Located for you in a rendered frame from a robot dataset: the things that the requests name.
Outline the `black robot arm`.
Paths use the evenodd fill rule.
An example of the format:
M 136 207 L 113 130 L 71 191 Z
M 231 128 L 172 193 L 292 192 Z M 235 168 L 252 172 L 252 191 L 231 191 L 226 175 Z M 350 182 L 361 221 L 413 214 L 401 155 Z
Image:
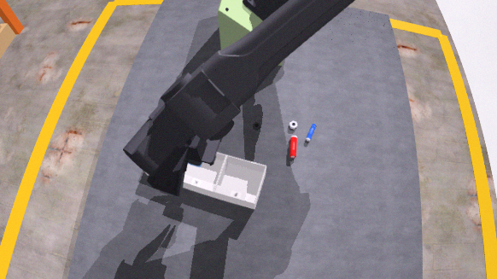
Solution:
M 187 159 L 201 162 L 207 140 L 219 140 L 232 129 L 240 107 L 269 73 L 354 1 L 243 0 L 263 21 L 178 78 L 123 151 L 149 174 L 153 189 L 179 196 Z

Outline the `blue battery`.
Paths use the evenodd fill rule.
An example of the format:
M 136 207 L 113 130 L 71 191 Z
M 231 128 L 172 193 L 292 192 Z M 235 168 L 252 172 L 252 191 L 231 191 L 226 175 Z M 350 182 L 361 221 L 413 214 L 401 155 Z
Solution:
M 316 125 L 315 125 L 315 124 L 312 124 L 311 129 L 310 129 L 310 131 L 308 132 L 308 135 L 307 135 L 307 138 L 306 138 L 306 140 L 307 140 L 307 141 L 310 141 L 310 140 L 311 140 L 311 138 L 312 138 L 312 135 L 313 135 L 313 133 L 314 133 L 315 128 L 316 128 Z

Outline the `white bin rack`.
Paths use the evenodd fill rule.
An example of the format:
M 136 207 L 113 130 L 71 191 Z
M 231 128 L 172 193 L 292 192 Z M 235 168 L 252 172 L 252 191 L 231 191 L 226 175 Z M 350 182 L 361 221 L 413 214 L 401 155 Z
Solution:
M 264 165 L 216 153 L 212 166 L 204 162 L 201 167 L 187 165 L 183 188 L 255 209 L 265 175 Z

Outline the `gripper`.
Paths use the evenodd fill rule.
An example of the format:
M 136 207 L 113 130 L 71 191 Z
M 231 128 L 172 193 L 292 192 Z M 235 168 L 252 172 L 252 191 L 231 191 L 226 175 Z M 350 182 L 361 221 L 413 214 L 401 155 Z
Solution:
M 222 137 L 223 138 L 223 137 Z M 188 160 L 188 163 L 192 166 L 197 166 L 201 167 L 202 162 L 207 163 L 209 165 L 213 165 L 216 159 L 216 153 L 219 147 L 219 143 L 222 141 L 222 138 L 219 140 L 214 140 L 214 141 L 209 141 L 207 140 L 207 146 L 204 152 L 204 155 L 202 156 L 202 161 L 197 162 L 194 160 Z

